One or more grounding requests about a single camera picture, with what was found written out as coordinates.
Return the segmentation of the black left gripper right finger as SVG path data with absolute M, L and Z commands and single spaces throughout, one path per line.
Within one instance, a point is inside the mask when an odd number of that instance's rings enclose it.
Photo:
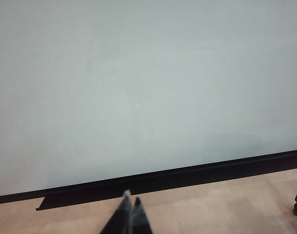
M 139 197 L 136 197 L 132 210 L 132 233 L 153 234 L 144 206 Z

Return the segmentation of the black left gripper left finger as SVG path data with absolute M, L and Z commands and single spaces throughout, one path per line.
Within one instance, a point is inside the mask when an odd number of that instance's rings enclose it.
M 107 221 L 101 234 L 128 234 L 130 229 L 130 218 L 132 211 L 131 193 L 126 190 L 123 193 L 120 204 Z

